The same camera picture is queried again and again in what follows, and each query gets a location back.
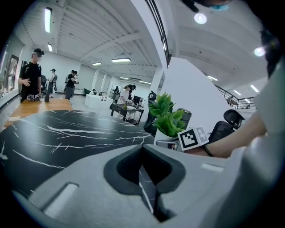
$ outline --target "chair headrest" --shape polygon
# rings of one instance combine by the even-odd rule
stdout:
[[[224,119],[234,128],[238,129],[241,126],[241,122],[245,120],[241,114],[239,114],[236,110],[230,109],[224,113]]]

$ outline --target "black marble table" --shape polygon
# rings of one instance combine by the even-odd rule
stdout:
[[[110,116],[77,110],[47,111],[16,121],[0,133],[0,162],[12,188],[28,197],[79,159],[153,141],[142,127]],[[154,187],[143,175],[140,180],[143,186],[150,183],[150,188]]]

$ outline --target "fluorescent light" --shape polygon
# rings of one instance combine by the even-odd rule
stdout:
[[[101,65],[102,63],[101,62],[96,62],[96,63],[93,63],[92,65],[93,66],[98,66],[98,65]]]
[[[236,90],[234,90],[234,92],[235,92],[236,94],[238,94],[238,95],[240,95],[240,96],[241,96],[241,94],[240,94],[239,92],[237,92]]]
[[[50,19],[52,15],[52,9],[51,8],[45,8],[45,31],[47,33],[50,33]]]
[[[215,80],[215,81],[217,81],[218,79],[216,79],[216,78],[214,78],[214,77],[211,77],[211,76],[207,76],[208,78],[210,78],[210,79],[213,79],[213,80]]]
[[[251,87],[255,92],[257,92],[257,93],[259,92],[258,89],[257,89],[254,85],[251,85],[250,87]]]
[[[197,13],[194,16],[194,20],[198,24],[205,24],[207,22],[207,17],[204,14],[202,14],[202,13]]]
[[[48,48],[49,48],[49,51],[50,51],[50,52],[53,51],[52,45],[48,44]]]
[[[261,56],[265,55],[265,49],[264,49],[263,47],[255,48],[254,54],[255,54],[257,57],[261,57]]]
[[[130,62],[130,58],[112,59],[112,62]]]
[[[139,82],[142,82],[142,83],[146,83],[146,84],[149,84],[149,85],[151,85],[151,83],[149,83],[149,82],[146,82],[146,81],[139,81]]]

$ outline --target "white desk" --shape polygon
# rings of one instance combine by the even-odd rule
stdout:
[[[112,103],[113,99],[108,97],[87,94],[85,98],[85,105],[89,108],[109,109]]]

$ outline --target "white shirt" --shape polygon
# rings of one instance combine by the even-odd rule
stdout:
[[[126,89],[122,89],[117,104],[124,105],[126,103],[123,101],[122,97],[125,101],[127,101],[127,99],[129,98],[129,91],[127,91]]]

